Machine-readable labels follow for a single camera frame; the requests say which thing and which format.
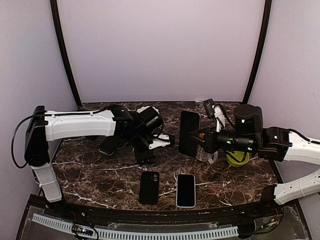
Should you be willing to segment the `purple smartphone dark screen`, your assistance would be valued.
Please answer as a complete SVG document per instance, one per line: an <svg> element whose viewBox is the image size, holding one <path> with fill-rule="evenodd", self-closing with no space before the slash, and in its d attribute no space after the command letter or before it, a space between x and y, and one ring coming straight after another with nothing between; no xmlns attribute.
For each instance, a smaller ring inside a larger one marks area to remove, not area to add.
<svg viewBox="0 0 320 240"><path fill-rule="evenodd" d="M200 129L201 116L198 112L183 110L180 114L178 151L189 157L196 157L198 145L190 137L190 132Z"/></svg>

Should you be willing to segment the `black phone case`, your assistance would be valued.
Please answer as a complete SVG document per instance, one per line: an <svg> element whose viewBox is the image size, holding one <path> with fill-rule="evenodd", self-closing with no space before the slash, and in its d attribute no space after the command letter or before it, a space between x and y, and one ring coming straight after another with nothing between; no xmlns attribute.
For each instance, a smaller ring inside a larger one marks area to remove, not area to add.
<svg viewBox="0 0 320 240"><path fill-rule="evenodd" d="M156 171L141 174L138 202L142 205L157 205L159 200L160 175Z"/></svg>

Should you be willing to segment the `light blue smartphone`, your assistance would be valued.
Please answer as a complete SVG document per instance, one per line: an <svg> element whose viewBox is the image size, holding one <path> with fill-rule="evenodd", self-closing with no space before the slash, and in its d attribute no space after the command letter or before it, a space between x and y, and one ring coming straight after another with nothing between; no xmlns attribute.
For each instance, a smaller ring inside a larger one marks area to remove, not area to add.
<svg viewBox="0 0 320 240"><path fill-rule="evenodd" d="M194 208L196 206L196 179L193 174L179 174L176 181L176 206Z"/></svg>

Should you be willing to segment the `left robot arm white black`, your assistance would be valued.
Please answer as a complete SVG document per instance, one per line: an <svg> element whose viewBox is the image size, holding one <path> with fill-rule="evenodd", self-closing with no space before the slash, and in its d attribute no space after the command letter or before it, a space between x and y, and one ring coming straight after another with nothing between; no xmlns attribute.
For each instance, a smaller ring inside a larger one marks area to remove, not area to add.
<svg viewBox="0 0 320 240"><path fill-rule="evenodd" d="M159 110L152 106L128 110L121 105L110 105L95 111L59 112L45 110L40 105L25 120L29 121L25 134L25 163L35 173L46 200L51 203L51 210L60 218L67 218L71 208L62 200L63 194L49 156L49 142L104 136L103 151L107 144L115 150L121 142L130 143L136 154L142 154L137 160L139 164L149 162L154 149L171 143L168 135L154 133L164 121Z"/></svg>

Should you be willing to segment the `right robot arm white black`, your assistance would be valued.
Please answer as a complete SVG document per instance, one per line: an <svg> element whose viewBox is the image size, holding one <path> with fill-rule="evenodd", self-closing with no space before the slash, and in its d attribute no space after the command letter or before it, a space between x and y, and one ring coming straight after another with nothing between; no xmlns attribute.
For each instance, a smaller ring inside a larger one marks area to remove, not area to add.
<svg viewBox="0 0 320 240"><path fill-rule="evenodd" d="M263 127L262 109L242 104L233 110L234 129L206 127L189 132L189 137L206 153L217 150L252 153L269 161L299 161L319 165L320 141L308 138L294 129ZM320 172L317 170L299 179L267 186L255 213L266 217L275 208L320 190Z"/></svg>

